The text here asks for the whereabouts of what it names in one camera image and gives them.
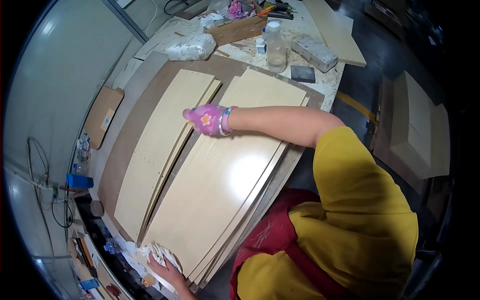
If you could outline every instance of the pink floral glove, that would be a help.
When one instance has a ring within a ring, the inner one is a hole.
[[[228,126],[228,114],[236,106],[226,108],[217,104],[200,105],[197,108],[186,109],[183,117],[195,123],[195,131],[207,135],[228,135],[232,130]]]

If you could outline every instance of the yellow floor line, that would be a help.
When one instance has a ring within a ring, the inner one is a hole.
[[[354,109],[358,110],[362,115],[369,118],[370,121],[375,122],[375,115],[369,109],[367,109],[365,106],[355,101],[349,95],[344,94],[342,92],[337,92],[336,97],[342,100],[343,102],[345,102],[346,104],[350,105]]]

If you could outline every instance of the yellow shirt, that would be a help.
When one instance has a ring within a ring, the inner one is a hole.
[[[322,203],[289,212],[297,243],[334,280],[362,298],[400,298],[412,270],[417,215],[398,185],[349,127],[318,141],[313,176]],[[238,274],[242,300],[319,299],[285,252],[249,258]]]

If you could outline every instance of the stack of boards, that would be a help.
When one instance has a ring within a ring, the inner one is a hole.
[[[312,17],[324,45],[338,55],[338,61],[359,67],[367,65],[352,38],[352,19],[335,12],[324,0],[303,0],[303,4]]]
[[[203,287],[229,258],[242,233],[253,229],[247,224],[288,145],[263,134],[201,135],[147,230],[165,179],[192,130],[181,112],[208,103],[220,85],[212,75],[179,71],[138,141],[115,210],[115,218],[138,245],[155,241],[170,249],[193,288]],[[234,77],[219,104],[261,107],[307,102],[305,91],[247,69]]]

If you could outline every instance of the small white jar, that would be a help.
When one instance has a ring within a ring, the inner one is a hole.
[[[257,45],[257,53],[258,54],[265,54],[266,49],[267,49],[267,45],[265,44],[264,39],[258,38],[258,39],[255,40],[255,43]]]

